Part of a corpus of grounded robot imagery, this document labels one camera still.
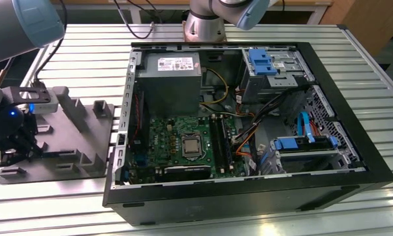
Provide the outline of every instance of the blue led light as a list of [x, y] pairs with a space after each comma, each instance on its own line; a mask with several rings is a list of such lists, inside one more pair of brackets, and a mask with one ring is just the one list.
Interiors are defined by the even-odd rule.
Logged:
[[33, 111], [34, 111], [34, 104], [30, 103], [30, 104], [29, 104], [29, 112], [33, 113]]

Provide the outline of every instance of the power supply label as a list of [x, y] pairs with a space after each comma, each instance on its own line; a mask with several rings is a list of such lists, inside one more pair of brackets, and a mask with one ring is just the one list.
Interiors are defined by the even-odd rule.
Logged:
[[194, 64], [191, 58], [159, 58], [157, 70], [193, 70]]

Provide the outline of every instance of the metal plate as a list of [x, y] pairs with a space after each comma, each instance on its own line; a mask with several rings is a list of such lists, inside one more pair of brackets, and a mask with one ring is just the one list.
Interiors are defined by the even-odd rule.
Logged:
[[[131, 27], [141, 34], [149, 29], [139, 25]], [[125, 83], [127, 48], [130, 42], [135, 41], [126, 32], [122, 25], [69, 26], [67, 35], [74, 33], [69, 38], [75, 39], [63, 41], [61, 50], [47, 64], [49, 69], [41, 72], [39, 78], [46, 78], [45, 84], [78, 88], [70, 89], [70, 96], [79, 97], [82, 104], [105, 99], [107, 103], [119, 106], [122, 92], [118, 93], [118, 88], [114, 87], [121, 87]], [[311, 43], [325, 66], [334, 66], [330, 67], [330, 76], [339, 89], [343, 92], [351, 91], [347, 97], [353, 99], [347, 102], [359, 121], [371, 121], [362, 125], [375, 140], [375, 147], [393, 170], [393, 84], [349, 33], [335, 26], [265, 25], [257, 26], [249, 32], [226, 26], [226, 34], [227, 40], [233, 42]], [[150, 35], [146, 41], [182, 41], [181, 26], [158, 27], [157, 34]], [[79, 61], [86, 63], [73, 68], [70, 64]], [[378, 85], [375, 88], [363, 89], [359, 88], [361, 83]], [[361, 94], [363, 90], [377, 91]], [[169, 236], [393, 236], [393, 183], [379, 190], [354, 195], [319, 211], [146, 227], [131, 227], [109, 209], [101, 207], [102, 189], [102, 179], [0, 186], [0, 233], [18, 232], [30, 236], [103, 233]]]

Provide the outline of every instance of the yellow wire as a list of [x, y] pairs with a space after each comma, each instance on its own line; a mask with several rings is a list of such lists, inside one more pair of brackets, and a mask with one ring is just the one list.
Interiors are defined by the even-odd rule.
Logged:
[[221, 75], [213, 69], [207, 68], [206, 70], [209, 70], [211, 73], [215, 74], [215, 76], [219, 78], [219, 80], [222, 81], [222, 83], [225, 85], [225, 93], [223, 93], [222, 98], [219, 98], [217, 101], [201, 102], [201, 104], [209, 105], [209, 104], [215, 104], [215, 103], [221, 102], [227, 97], [227, 95], [229, 95], [229, 86], [227, 86], [227, 83], [225, 82], [225, 79], [221, 77]]

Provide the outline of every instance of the motherboard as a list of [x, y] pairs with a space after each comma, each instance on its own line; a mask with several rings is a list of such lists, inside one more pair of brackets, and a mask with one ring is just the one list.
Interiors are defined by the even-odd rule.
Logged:
[[147, 155], [134, 157], [139, 183], [157, 182], [157, 176], [162, 181], [243, 176], [230, 148], [235, 134], [233, 117], [153, 118]]

